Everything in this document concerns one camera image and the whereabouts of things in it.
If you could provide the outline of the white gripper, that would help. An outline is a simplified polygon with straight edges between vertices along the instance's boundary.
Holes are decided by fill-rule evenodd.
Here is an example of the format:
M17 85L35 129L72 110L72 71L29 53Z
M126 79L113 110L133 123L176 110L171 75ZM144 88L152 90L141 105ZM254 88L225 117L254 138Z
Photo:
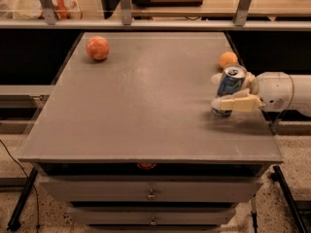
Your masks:
M213 75L211 83L219 85L222 75ZM248 72L241 89L215 98L212 108L236 112L251 112L259 108L263 111L285 111L292 102L294 85L290 76L283 72L264 72L258 76Z

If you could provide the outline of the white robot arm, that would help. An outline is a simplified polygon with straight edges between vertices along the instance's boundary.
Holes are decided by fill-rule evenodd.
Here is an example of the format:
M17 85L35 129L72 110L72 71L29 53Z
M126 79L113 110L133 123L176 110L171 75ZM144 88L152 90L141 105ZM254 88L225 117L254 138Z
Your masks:
M311 76L284 72L264 72L255 76L248 72L239 91L215 98L211 106L236 112L296 110L311 117Z

